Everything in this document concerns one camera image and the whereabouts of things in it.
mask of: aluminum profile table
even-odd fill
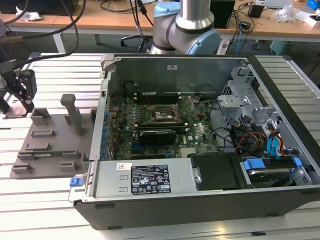
[[[282,56],[258,56],[257,59],[305,127],[320,144],[319,88],[292,60],[285,60]],[[261,86],[259,90],[266,103],[272,106]]]
[[[101,55],[73,54],[30,65],[36,72],[38,86],[35,106],[47,107],[50,114],[66,113],[60,97],[63,93],[74,93],[80,112],[88,113],[96,107],[101,84]],[[28,117],[0,120],[1,240],[43,240],[44,237],[49,240],[306,240],[320,236],[320,201],[279,217],[96,231],[68,201],[69,178],[9,178],[31,122]]]

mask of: office chair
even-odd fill
[[[125,44],[125,41],[126,40],[130,40],[130,39],[138,39],[138,38],[142,38],[140,35],[131,35],[131,36],[125,36],[125,37],[122,37],[121,38],[121,40],[120,40],[120,45],[122,46],[122,47],[125,47],[126,46],[126,44]],[[144,36],[144,38],[145,38],[145,40],[146,40],[146,42],[147,43],[149,43],[150,42],[150,36]],[[141,42],[141,44],[140,44],[140,46],[139,46],[139,48],[138,48],[138,54],[140,53],[140,51],[142,50],[142,48],[145,46],[145,41],[144,40],[142,40],[142,42]]]

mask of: white sticker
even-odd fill
[[[177,70],[178,69],[178,65],[168,65],[166,67],[167,70]]]
[[[52,157],[52,154],[50,153],[44,153],[44,154],[35,154],[36,158],[42,158],[42,157]]]
[[[117,170],[131,170],[132,163],[117,163],[116,169]]]

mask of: red wire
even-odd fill
[[[284,141],[282,140],[282,138],[278,135],[277,136],[279,139],[280,139],[280,153],[281,153],[281,156],[284,156]]]
[[[245,133],[245,134],[243,135],[243,137],[240,139],[239,144],[241,144],[241,142],[245,139],[246,135],[248,135],[248,134],[259,134],[259,135],[262,135],[265,139],[267,139],[267,137],[266,137],[263,133],[261,133],[261,132],[250,131],[250,132],[247,132],[247,133]]]

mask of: screw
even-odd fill
[[[201,179],[200,179],[199,176],[195,176],[194,177],[194,181],[195,181],[196,184],[200,184],[201,183]]]

